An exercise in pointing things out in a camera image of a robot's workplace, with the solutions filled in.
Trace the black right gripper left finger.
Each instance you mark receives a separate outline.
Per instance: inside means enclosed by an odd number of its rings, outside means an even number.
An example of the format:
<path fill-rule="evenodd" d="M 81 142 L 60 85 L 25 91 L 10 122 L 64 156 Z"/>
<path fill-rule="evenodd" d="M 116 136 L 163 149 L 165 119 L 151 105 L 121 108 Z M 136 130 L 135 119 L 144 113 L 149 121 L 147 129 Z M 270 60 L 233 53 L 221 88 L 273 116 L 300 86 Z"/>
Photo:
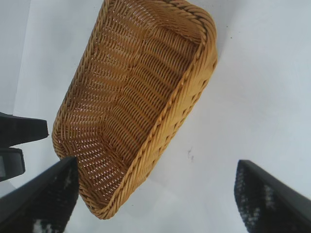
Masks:
<path fill-rule="evenodd" d="M 0 199 L 0 231 L 62 233 L 78 196 L 77 160 L 62 159 Z"/>

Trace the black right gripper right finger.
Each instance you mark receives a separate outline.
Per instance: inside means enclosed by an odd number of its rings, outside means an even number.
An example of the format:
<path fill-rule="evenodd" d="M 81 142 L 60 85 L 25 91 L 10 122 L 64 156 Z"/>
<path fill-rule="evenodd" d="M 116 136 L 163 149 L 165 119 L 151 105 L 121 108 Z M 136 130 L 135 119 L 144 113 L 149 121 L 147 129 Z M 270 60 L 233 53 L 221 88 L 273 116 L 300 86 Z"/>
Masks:
<path fill-rule="evenodd" d="M 235 202 L 249 233 L 309 233 L 311 201 L 250 160 L 239 160 Z"/>

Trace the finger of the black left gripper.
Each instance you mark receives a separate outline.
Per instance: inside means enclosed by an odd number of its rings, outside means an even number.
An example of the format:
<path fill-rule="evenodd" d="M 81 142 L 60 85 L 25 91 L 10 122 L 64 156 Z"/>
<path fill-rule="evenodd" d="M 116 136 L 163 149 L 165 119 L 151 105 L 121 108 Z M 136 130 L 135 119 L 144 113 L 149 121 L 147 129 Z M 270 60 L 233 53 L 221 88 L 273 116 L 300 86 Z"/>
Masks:
<path fill-rule="evenodd" d="M 11 147 L 48 137 L 47 121 L 0 113 L 0 146 Z"/>
<path fill-rule="evenodd" d="M 16 148 L 0 149 L 0 180 L 5 181 L 25 172 L 23 152 Z"/>

